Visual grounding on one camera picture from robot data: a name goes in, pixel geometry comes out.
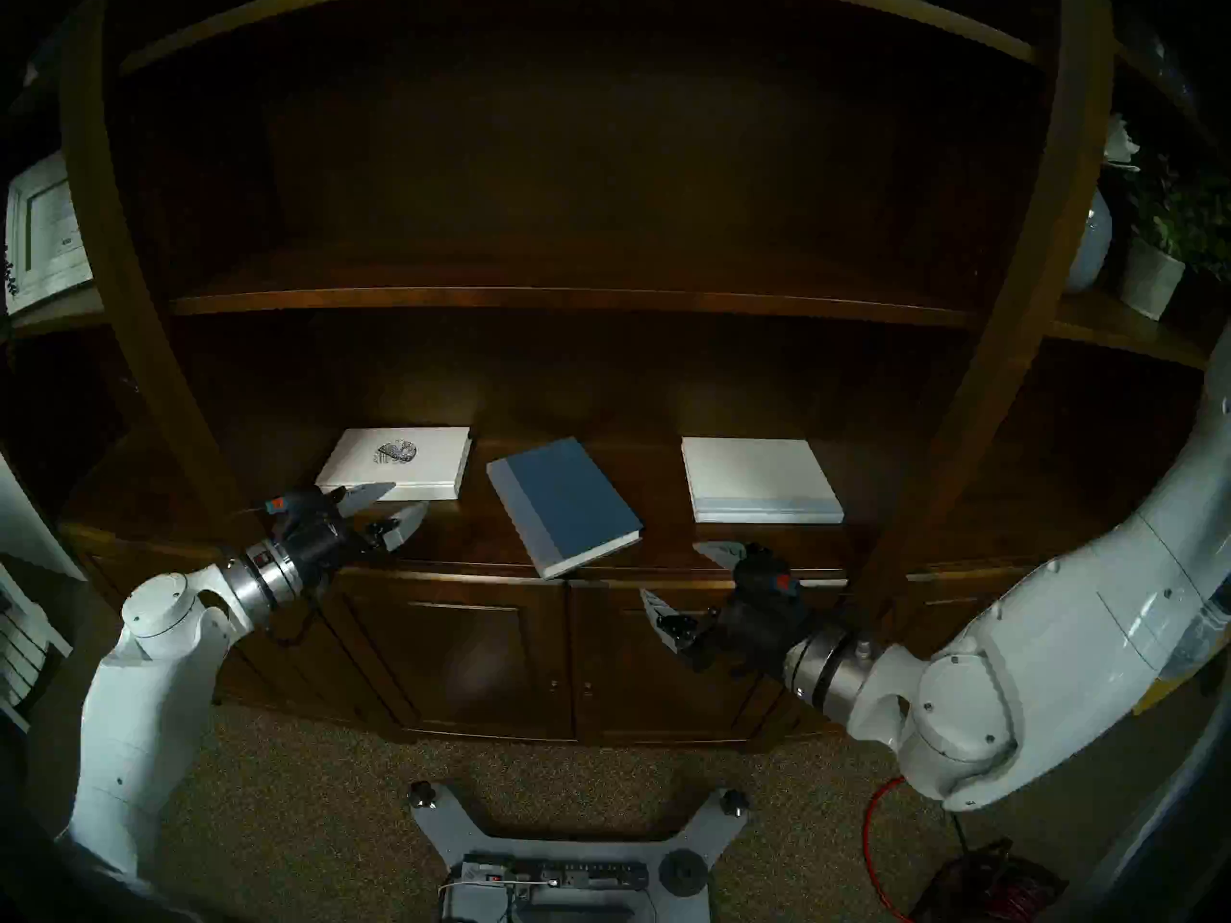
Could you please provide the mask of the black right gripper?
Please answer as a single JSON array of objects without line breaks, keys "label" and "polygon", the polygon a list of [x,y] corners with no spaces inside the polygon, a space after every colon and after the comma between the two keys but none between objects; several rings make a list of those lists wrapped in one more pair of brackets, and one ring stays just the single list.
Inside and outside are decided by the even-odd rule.
[{"label": "black right gripper", "polygon": [[[697,541],[692,548],[725,571],[735,571],[748,555],[745,544],[731,540]],[[799,585],[769,591],[736,587],[720,607],[703,610],[677,610],[648,588],[640,589],[640,599],[652,633],[673,655],[688,655],[688,667],[696,672],[728,652],[739,658],[734,674],[784,677],[789,652],[816,624]]]}]

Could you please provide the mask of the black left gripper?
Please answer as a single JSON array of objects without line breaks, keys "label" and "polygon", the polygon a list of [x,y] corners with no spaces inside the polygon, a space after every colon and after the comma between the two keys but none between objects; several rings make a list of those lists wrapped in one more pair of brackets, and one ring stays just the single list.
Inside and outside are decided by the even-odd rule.
[{"label": "black left gripper", "polygon": [[332,490],[336,517],[302,518],[277,533],[278,555],[293,567],[299,585],[320,585],[364,557],[396,553],[422,525],[428,501],[415,501],[356,530],[348,521],[396,489],[384,481]]}]

